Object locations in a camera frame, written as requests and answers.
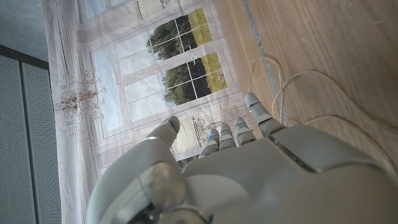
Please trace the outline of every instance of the sheer curtain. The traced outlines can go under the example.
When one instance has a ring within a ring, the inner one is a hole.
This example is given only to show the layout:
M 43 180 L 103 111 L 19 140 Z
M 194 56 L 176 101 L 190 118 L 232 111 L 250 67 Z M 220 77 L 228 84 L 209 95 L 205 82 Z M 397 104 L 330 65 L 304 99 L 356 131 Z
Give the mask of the sheer curtain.
M 176 160 L 246 118 L 210 0 L 44 0 L 63 223 L 84 223 L 96 181 L 166 117 Z

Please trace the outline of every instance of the window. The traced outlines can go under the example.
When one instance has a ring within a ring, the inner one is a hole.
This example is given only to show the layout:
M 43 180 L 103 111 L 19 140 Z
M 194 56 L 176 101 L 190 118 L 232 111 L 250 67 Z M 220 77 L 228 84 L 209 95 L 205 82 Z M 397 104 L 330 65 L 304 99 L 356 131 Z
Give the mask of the window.
M 203 8 L 117 45 L 121 74 L 131 75 L 213 40 Z
M 85 0 L 87 9 L 87 18 L 90 19 L 95 15 L 124 2 L 125 0 Z
M 103 80 L 100 87 L 107 87 L 101 94 L 106 129 L 126 123 L 137 126 L 142 119 L 226 89 L 216 52 L 195 60 L 171 59 L 212 41 L 205 12 L 199 8 L 110 45 L 110 51 L 95 53 L 98 75 Z M 162 63 L 168 65 L 166 70 L 159 66 Z

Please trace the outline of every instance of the floor plank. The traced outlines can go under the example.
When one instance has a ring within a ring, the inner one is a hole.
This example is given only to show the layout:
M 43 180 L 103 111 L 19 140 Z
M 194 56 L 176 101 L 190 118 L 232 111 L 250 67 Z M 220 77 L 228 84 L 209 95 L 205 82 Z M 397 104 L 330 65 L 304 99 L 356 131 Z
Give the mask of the floor plank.
M 252 61 L 261 55 L 243 0 L 215 4 L 245 93 Z M 248 0 L 248 4 L 261 45 L 283 68 L 283 81 L 306 70 L 327 75 L 305 72 L 287 86 L 284 108 L 289 122 L 310 121 L 308 125 L 360 148 L 396 172 L 392 164 L 398 167 L 397 1 Z M 278 83 L 276 66 L 270 64 Z M 255 64 L 251 83 L 271 110 L 274 92 L 263 63 Z

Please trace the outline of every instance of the robotic hand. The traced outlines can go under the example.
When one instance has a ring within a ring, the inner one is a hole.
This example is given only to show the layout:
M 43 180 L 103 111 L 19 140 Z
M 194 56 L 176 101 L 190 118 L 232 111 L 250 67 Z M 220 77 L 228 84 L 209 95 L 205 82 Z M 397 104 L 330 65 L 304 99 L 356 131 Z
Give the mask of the robotic hand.
M 115 161 L 93 189 L 89 224 L 398 223 L 398 186 L 376 161 L 308 126 L 285 128 L 252 93 L 262 139 L 236 118 L 211 130 L 181 173 L 172 116 Z

